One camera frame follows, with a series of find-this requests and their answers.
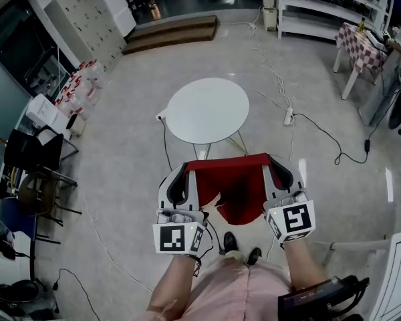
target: white round table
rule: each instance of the white round table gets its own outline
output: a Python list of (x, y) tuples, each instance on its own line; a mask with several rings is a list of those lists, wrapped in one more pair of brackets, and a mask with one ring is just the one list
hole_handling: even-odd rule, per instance
[[(248, 112), (248, 97), (240, 86), (222, 78), (204, 78), (175, 93), (166, 108), (166, 123), (177, 138), (193, 144), (193, 147), (207, 144), (205, 159), (211, 144), (224, 139), (229, 139), (248, 154), (239, 132)], [(243, 148), (231, 138), (236, 132), (241, 137)]]

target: blue chair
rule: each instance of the blue chair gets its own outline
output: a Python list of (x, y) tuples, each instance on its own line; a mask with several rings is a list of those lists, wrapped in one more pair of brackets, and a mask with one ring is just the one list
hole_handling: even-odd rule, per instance
[(37, 234), (37, 216), (32, 217), (25, 214), (16, 197), (8, 197), (1, 200), (0, 220), (2, 220), (11, 232), (24, 232), (32, 241), (40, 240), (47, 243), (61, 243), (49, 240), (47, 235)]

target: shelving unit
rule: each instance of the shelving unit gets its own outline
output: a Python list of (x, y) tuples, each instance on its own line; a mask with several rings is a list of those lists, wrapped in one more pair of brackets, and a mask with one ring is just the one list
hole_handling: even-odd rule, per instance
[[(322, 0), (278, 0), (278, 38), (281, 39), (282, 32), (289, 32), (334, 39), (340, 27), (336, 27), (336, 24), (331, 19), (309, 14), (309, 11), (333, 15), (355, 24), (358, 24), (364, 18), (366, 27), (377, 30), (382, 28), (385, 17), (387, 17), (384, 29), (388, 28), (394, 0), (391, 0), (389, 12), (386, 12), (388, 0), (352, 1), (372, 9), (372, 18), (370, 19), (345, 7), (333, 5)], [(288, 12), (286, 11), (287, 6), (302, 8), (303, 13), (294, 14), (294, 12)]]

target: checkered tablecloth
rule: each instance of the checkered tablecloth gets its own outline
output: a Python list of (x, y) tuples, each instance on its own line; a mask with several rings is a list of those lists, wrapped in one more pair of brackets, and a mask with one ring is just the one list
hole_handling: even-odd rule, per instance
[(355, 25), (344, 23), (336, 35), (337, 47), (344, 46), (355, 61), (354, 68), (361, 72), (363, 67), (377, 70), (388, 58), (383, 51), (375, 48), (367, 35), (358, 32)]

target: white chair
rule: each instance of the white chair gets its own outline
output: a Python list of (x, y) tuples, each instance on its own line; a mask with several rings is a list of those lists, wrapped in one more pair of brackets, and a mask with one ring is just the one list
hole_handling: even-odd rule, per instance
[(389, 240), (359, 243), (324, 243), (331, 250), (371, 251), (370, 286), (358, 305), (364, 320), (393, 321), (401, 317), (401, 233)]

